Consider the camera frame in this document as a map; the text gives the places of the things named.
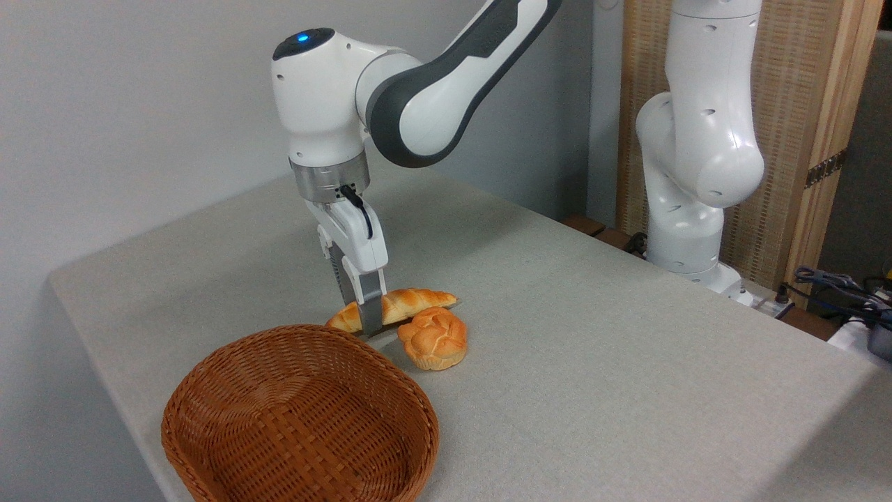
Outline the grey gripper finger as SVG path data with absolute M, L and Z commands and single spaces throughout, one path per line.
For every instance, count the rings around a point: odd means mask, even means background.
M 367 337 L 383 328 L 383 296 L 387 293 L 383 269 L 373 273 L 348 273 L 354 301 L 359 308 L 361 330 Z
M 318 227 L 318 235 L 321 239 L 324 255 L 330 261 L 334 271 L 344 305 L 351 303 L 359 305 L 360 288 L 357 288 L 357 284 L 360 284 L 359 273 L 354 270 L 351 262 L 347 260 L 344 251 L 341 250 L 337 242 L 332 239 L 324 227 Z

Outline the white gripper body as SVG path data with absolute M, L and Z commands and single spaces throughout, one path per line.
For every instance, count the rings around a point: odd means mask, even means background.
M 344 251 L 358 273 L 373 273 L 387 266 L 389 257 L 375 210 L 347 200 L 334 203 L 307 201 L 308 209 Z

